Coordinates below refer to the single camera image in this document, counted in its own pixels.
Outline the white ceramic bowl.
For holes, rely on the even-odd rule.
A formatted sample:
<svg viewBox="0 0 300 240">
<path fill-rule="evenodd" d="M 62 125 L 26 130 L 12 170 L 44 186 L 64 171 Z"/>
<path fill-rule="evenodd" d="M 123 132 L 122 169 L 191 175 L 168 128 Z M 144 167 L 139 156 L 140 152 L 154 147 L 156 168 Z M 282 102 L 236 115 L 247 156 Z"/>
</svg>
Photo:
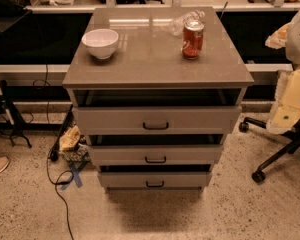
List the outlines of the white ceramic bowl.
<svg viewBox="0 0 300 240">
<path fill-rule="evenodd" d="M 111 29 L 94 29 L 81 38 L 87 51 L 98 59 L 108 59 L 117 50 L 119 34 Z"/>
</svg>

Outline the black tripod stand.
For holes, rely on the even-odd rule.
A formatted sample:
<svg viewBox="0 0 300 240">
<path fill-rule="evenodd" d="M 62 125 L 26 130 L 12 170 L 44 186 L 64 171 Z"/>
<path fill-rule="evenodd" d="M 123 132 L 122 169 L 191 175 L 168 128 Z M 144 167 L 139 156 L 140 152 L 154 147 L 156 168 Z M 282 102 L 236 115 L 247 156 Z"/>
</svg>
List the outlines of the black tripod stand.
<svg viewBox="0 0 300 240">
<path fill-rule="evenodd" d="M 0 110 L 5 111 L 8 122 L 12 127 L 12 132 L 9 136 L 12 145 L 15 145 L 14 143 L 15 137 L 21 137 L 26 141 L 28 147 L 31 148 L 32 145 L 30 144 L 29 139 L 23 133 L 23 126 L 25 125 L 25 121 L 21 116 L 21 114 L 19 113 L 18 109 L 13 104 L 13 102 L 4 95 L 1 86 L 0 86 Z"/>
</svg>

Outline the grey middle drawer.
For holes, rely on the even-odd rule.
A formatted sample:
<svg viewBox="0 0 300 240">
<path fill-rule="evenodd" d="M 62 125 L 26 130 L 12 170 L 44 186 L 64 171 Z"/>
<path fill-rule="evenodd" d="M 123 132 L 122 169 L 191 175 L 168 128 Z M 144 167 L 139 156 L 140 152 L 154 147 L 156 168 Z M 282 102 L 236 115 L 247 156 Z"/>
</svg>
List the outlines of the grey middle drawer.
<svg viewBox="0 0 300 240">
<path fill-rule="evenodd" d="M 88 153 L 96 166 L 106 165 L 193 165 L 214 164 L 221 145 L 172 146 L 90 146 Z"/>
</svg>

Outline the grey drawer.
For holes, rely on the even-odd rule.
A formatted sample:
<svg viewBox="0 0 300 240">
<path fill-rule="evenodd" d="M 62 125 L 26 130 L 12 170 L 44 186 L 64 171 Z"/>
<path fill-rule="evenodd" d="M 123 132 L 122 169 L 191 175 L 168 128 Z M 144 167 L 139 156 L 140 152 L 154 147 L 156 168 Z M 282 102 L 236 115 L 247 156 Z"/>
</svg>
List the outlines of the grey drawer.
<svg viewBox="0 0 300 240">
<path fill-rule="evenodd" d="M 233 130 L 241 107 L 74 107 L 72 112 L 85 135 L 223 134 Z"/>
<path fill-rule="evenodd" d="M 193 165 L 214 164 L 221 145 L 172 146 L 90 146 L 88 153 L 96 166 L 106 165 Z"/>
<path fill-rule="evenodd" d="M 104 188 L 203 188 L 211 180 L 210 172 L 99 173 Z"/>
</svg>

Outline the yellow snack bag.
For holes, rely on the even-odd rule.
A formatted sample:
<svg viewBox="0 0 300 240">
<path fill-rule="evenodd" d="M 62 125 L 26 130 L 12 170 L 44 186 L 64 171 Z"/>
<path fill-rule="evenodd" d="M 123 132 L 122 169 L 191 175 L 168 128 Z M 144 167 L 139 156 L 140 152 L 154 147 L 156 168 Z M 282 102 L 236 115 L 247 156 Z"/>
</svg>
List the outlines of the yellow snack bag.
<svg viewBox="0 0 300 240">
<path fill-rule="evenodd" d="M 77 125 L 69 128 L 59 139 L 59 149 L 61 151 L 71 150 L 80 140 L 80 130 Z"/>
</svg>

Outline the grey bottom drawer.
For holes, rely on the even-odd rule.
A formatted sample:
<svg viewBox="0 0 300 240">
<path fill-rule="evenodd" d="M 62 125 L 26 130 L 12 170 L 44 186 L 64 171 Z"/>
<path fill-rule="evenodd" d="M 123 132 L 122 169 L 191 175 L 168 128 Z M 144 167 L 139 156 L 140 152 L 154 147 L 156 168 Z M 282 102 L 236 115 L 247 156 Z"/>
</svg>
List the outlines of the grey bottom drawer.
<svg viewBox="0 0 300 240">
<path fill-rule="evenodd" d="M 99 173 L 104 188 L 203 188 L 211 180 L 210 172 Z"/>
</svg>

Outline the blue tape cross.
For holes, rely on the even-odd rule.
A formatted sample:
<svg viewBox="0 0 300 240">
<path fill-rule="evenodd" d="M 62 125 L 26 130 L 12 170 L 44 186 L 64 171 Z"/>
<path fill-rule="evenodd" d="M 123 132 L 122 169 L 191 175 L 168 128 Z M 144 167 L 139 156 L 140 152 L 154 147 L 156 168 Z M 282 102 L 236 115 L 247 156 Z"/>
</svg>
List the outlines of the blue tape cross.
<svg viewBox="0 0 300 240">
<path fill-rule="evenodd" d="M 62 185 L 60 189 L 65 190 L 70 185 L 71 182 L 74 182 L 78 188 L 81 188 L 83 186 L 83 183 L 80 178 L 80 172 L 86 167 L 86 165 L 87 162 L 76 162 L 76 163 L 72 162 L 69 165 L 69 168 L 70 171 L 73 173 L 73 176 L 70 178 L 70 181 L 67 184 Z"/>
</svg>

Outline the grey drawer cabinet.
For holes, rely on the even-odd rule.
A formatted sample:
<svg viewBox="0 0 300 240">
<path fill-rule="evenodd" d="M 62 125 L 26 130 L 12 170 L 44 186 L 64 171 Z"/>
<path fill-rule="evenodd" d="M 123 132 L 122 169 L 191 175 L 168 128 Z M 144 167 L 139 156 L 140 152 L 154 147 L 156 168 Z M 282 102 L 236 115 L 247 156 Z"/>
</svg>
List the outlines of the grey drawer cabinet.
<svg viewBox="0 0 300 240">
<path fill-rule="evenodd" d="M 170 20 L 185 12 L 185 9 L 176 7 L 96 9 L 88 27 L 115 30 L 119 34 L 119 47 L 106 61 L 91 56 L 84 46 L 78 47 L 63 80 L 73 108 L 240 106 L 253 78 L 214 9 L 207 7 L 204 10 L 203 49 L 195 60 L 183 57 L 181 38 L 169 31 Z M 172 145 L 223 147 L 230 133 L 82 134 L 89 148 Z M 93 165 L 98 174 L 212 174 L 215 164 Z"/>
</svg>

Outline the red soda can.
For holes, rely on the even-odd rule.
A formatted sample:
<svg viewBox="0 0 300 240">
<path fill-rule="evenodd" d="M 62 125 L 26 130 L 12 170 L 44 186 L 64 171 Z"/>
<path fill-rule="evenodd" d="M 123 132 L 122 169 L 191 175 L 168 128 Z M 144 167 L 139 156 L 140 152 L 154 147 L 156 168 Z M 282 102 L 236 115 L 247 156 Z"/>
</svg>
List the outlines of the red soda can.
<svg viewBox="0 0 300 240">
<path fill-rule="evenodd" d="M 188 20 L 183 29 L 182 54 L 187 59 L 199 57 L 203 45 L 204 24 L 199 20 Z"/>
</svg>

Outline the clear plastic bottle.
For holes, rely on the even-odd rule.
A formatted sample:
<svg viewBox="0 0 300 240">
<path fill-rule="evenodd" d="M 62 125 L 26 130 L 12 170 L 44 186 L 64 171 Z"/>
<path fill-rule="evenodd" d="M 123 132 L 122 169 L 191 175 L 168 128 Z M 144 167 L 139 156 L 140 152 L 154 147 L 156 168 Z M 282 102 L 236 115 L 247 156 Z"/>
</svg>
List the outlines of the clear plastic bottle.
<svg viewBox="0 0 300 240">
<path fill-rule="evenodd" d="M 183 33 L 184 25 L 189 20 L 202 20 L 205 13 L 201 10 L 193 10 L 182 16 L 174 18 L 169 23 L 169 30 L 173 36 L 179 36 Z"/>
</svg>

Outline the black power adapter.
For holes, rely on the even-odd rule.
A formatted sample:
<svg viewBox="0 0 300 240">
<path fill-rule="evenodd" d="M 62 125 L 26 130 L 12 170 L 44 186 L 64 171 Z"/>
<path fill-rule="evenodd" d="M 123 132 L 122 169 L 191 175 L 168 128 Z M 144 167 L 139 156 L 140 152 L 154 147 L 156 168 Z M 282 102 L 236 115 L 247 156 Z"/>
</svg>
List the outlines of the black power adapter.
<svg viewBox="0 0 300 240">
<path fill-rule="evenodd" d="M 49 159 L 53 162 L 57 161 L 59 158 L 59 146 L 54 144 L 48 155 Z"/>
</svg>

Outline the black office chair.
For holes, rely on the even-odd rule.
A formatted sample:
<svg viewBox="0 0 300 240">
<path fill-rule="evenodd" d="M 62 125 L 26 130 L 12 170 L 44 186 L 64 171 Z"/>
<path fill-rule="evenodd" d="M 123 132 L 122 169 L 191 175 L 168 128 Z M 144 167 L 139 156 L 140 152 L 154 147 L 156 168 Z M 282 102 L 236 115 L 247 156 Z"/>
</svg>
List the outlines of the black office chair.
<svg viewBox="0 0 300 240">
<path fill-rule="evenodd" d="M 262 183 L 255 183 L 252 179 L 257 167 L 288 144 L 288 138 L 273 135 L 255 125 L 249 125 L 247 132 L 238 131 L 238 138 L 237 146 L 241 147 L 240 158 L 236 162 L 239 179 L 252 187 L 300 187 L 300 148 L 263 169 L 265 180 Z"/>
</svg>

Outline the grey top drawer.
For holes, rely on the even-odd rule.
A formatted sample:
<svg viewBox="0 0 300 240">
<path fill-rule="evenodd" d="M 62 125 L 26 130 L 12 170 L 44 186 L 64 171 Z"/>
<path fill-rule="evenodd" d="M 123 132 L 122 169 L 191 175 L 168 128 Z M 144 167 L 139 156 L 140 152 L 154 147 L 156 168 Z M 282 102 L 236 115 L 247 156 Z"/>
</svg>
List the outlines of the grey top drawer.
<svg viewBox="0 0 300 240">
<path fill-rule="evenodd" d="M 85 135 L 223 134 L 233 130 L 241 107 L 74 107 L 72 112 Z"/>
</svg>

